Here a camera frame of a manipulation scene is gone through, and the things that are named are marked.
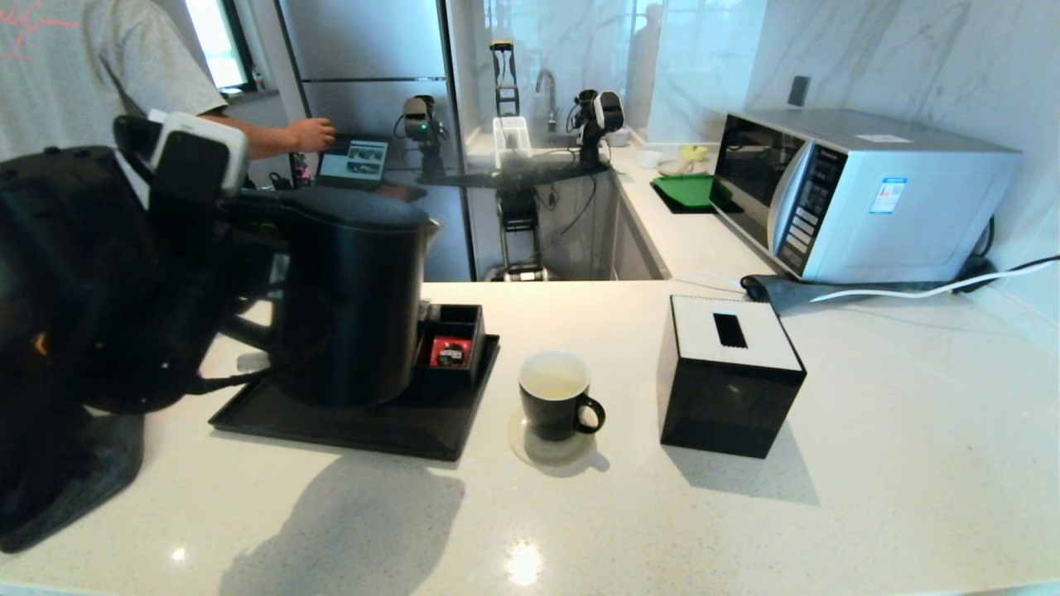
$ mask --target kitchen cabinet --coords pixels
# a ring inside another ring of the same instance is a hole
[[[617,200],[612,260],[613,280],[664,279],[651,238],[629,204]]]
[[[546,204],[550,191],[550,187],[538,188]],[[538,221],[544,261],[558,279],[610,281],[667,277],[661,259],[630,209],[614,174],[597,175],[595,193],[593,179],[588,177],[558,182],[555,192],[558,203],[551,209],[542,205]],[[495,192],[473,189],[469,196],[477,274],[478,279],[483,279],[488,270],[500,264]],[[593,204],[586,207],[590,197]],[[508,249],[512,262],[527,259],[533,253],[530,234],[510,234]]]

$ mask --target refrigerator door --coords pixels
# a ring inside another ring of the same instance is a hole
[[[450,133],[442,145],[442,161],[449,172],[459,164],[455,134],[453,104],[444,81],[395,81],[356,83],[303,83],[310,116],[330,118],[339,132],[348,135],[368,135],[391,138],[388,166],[420,166],[417,144],[404,139],[405,130],[399,126],[393,137],[394,123],[402,116],[405,100],[419,94],[435,98],[435,117]]]
[[[302,81],[445,77],[437,0],[280,0]]]

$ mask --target black mug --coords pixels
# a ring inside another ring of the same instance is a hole
[[[542,352],[519,369],[527,427],[545,441],[562,441],[575,433],[593,434],[603,426],[603,406],[588,396],[588,367],[568,352]],[[596,426],[581,421],[579,415],[585,407],[596,414]]]

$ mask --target window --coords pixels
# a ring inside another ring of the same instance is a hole
[[[195,35],[218,89],[254,89],[250,50],[233,0],[184,0]]]

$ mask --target microwave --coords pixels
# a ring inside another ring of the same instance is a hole
[[[729,113],[711,200],[797,279],[953,280],[1018,151],[851,109]]]

